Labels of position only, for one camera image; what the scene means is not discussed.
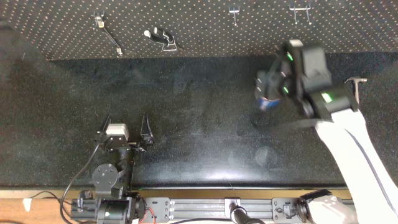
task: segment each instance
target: hammer head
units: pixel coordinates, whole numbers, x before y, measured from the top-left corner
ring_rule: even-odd
[[[367,80],[368,80],[367,78],[351,77],[351,78],[348,78],[345,82],[353,81],[354,83],[364,83],[364,82],[366,82]]]

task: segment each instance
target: tool on pegboard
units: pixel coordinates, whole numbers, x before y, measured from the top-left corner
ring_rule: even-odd
[[[144,31],[144,35],[148,37],[149,40],[163,45],[163,51],[177,50],[177,44],[175,43],[173,35],[157,27],[154,28],[154,33],[155,34],[149,30]]]
[[[295,22],[295,24],[297,24],[297,11],[305,11],[307,13],[308,23],[311,25],[312,22],[310,21],[310,14],[308,12],[308,10],[310,10],[310,9],[311,9],[311,5],[310,4],[305,6],[305,8],[296,8],[294,5],[293,5],[293,7],[291,7],[289,5],[289,10],[294,12],[294,22]]]
[[[238,24],[236,23],[236,15],[239,14],[239,7],[236,6],[231,6],[229,7],[229,13],[233,13],[234,14],[234,24],[235,26],[238,26]]]
[[[94,20],[95,20],[95,27],[98,27],[101,29],[105,35],[111,40],[112,44],[116,46],[116,52],[118,53],[119,56],[123,56],[122,48],[120,48],[119,44],[115,41],[115,39],[109,34],[109,32],[105,28],[105,22],[104,22],[104,12],[94,12]]]

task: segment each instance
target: green light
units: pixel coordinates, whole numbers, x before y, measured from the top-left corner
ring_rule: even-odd
[[[325,100],[325,102],[330,103],[330,102],[333,101],[333,100],[331,99],[331,97],[330,97],[329,94],[327,94],[327,93],[322,93],[321,95],[322,95],[323,99]]]
[[[290,60],[293,60],[293,57],[291,56],[291,54],[289,52],[287,52],[287,56]]]

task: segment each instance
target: perforated board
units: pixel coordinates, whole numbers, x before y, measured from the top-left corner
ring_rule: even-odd
[[[124,57],[211,57],[273,54],[289,39],[319,41],[326,52],[398,51],[398,2],[372,0],[1,0],[0,13],[48,59],[117,58],[104,33],[94,29],[95,11]],[[310,5],[294,13],[290,6]],[[229,7],[239,7],[234,17]],[[157,26],[183,48],[163,52],[144,36]]]

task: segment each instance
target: robotic arm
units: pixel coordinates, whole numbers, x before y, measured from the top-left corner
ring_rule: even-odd
[[[280,70],[257,74],[256,98],[264,110],[280,98],[293,99],[308,118],[319,119],[315,129],[343,174],[353,197],[358,221],[398,223],[398,188],[373,148],[358,103],[345,86],[334,86],[320,46],[291,40],[282,46]],[[304,195],[297,210],[304,222],[355,223],[350,212],[325,194]],[[381,212],[374,214],[376,205]]]

